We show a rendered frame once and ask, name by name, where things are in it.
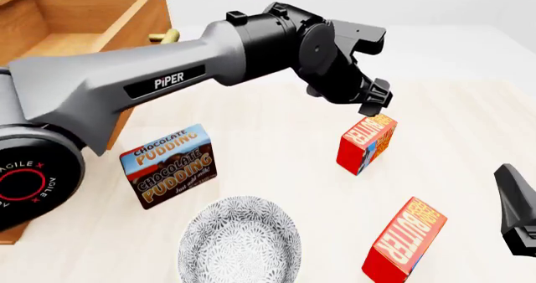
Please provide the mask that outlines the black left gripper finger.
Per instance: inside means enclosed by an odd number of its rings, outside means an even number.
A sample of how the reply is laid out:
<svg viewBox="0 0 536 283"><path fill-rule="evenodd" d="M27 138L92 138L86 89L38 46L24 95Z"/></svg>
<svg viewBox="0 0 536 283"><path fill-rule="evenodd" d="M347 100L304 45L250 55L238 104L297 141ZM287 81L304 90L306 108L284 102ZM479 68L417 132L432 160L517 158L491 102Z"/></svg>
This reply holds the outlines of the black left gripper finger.
<svg viewBox="0 0 536 283"><path fill-rule="evenodd" d="M382 110L381 105L369 105L369 104L362 104L358 110L359 114L362 114L364 116L376 116L378 115Z"/></svg>

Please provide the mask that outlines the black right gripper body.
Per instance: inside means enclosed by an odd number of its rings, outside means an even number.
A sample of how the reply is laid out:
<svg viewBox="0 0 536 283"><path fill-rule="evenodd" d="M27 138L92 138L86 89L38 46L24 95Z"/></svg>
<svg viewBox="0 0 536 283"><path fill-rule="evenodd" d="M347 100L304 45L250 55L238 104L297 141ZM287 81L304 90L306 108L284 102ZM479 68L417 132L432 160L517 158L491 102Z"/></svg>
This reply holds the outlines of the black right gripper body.
<svg viewBox="0 0 536 283"><path fill-rule="evenodd" d="M536 222L524 226L504 224L503 239L512 255L536 257Z"/></svg>

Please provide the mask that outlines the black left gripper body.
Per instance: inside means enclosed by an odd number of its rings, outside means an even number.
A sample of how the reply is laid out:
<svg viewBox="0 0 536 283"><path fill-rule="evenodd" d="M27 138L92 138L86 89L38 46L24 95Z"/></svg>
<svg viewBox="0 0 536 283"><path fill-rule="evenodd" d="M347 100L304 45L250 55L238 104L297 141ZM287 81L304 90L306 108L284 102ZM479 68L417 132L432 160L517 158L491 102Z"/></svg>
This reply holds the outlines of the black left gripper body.
<svg viewBox="0 0 536 283"><path fill-rule="evenodd" d="M368 88L361 92L361 110L381 110L387 108L393 98L390 83L382 79L374 79Z"/></svg>

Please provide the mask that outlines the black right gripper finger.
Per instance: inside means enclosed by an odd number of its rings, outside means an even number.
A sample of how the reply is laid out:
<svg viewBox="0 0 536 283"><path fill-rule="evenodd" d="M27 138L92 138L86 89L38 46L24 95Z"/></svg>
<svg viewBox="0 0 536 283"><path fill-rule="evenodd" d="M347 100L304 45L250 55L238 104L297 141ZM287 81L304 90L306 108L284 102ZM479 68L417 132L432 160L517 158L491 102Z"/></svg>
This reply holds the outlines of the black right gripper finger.
<svg viewBox="0 0 536 283"><path fill-rule="evenodd" d="M536 191L518 170L511 164L503 164L494 177L501 201L501 232L536 225Z"/></svg>

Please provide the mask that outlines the red butter box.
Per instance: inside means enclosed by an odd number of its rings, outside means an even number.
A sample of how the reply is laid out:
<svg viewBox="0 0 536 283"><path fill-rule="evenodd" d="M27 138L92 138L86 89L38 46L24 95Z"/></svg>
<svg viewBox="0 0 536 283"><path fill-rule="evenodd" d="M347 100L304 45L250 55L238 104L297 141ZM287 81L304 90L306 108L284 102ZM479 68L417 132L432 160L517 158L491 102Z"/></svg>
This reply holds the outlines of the red butter box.
<svg viewBox="0 0 536 283"><path fill-rule="evenodd" d="M384 114L364 117L341 136L337 163L354 175L360 174L387 149L397 124Z"/></svg>
<svg viewBox="0 0 536 283"><path fill-rule="evenodd" d="M362 271L374 283L405 283L447 217L412 197L372 244Z"/></svg>

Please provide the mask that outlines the wooden drawer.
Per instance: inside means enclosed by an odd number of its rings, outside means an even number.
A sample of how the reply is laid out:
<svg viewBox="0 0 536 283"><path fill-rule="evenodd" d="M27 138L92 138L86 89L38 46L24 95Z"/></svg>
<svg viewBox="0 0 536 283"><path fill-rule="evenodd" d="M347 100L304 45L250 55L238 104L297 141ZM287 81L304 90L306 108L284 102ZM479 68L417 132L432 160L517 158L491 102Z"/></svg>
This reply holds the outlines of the wooden drawer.
<svg viewBox="0 0 536 283"><path fill-rule="evenodd" d="M14 59L148 46L157 44L149 41L149 34L165 33L171 28L166 0L35 2L44 20L44 39ZM6 65L0 66L0 76L5 74Z"/></svg>

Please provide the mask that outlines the patterned grey-white bowl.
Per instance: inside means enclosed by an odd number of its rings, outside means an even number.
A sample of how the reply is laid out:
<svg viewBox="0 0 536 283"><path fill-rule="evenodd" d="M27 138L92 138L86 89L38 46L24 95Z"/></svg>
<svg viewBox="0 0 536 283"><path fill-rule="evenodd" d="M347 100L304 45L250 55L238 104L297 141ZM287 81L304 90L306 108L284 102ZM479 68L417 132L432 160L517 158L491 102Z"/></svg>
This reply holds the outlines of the patterned grey-white bowl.
<svg viewBox="0 0 536 283"><path fill-rule="evenodd" d="M182 283L295 283L301 262L291 217L253 196L209 204L189 222L178 247Z"/></svg>

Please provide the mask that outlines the chocolate pudding box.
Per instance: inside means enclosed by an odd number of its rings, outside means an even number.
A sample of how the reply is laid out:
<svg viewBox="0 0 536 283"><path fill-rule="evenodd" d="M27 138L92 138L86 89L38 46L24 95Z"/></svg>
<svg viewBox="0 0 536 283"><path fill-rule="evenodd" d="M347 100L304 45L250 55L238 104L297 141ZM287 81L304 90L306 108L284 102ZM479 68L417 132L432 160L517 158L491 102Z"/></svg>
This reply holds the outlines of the chocolate pudding box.
<svg viewBox="0 0 536 283"><path fill-rule="evenodd" d="M201 124L131 149L119 159L145 210L217 177L212 142Z"/></svg>

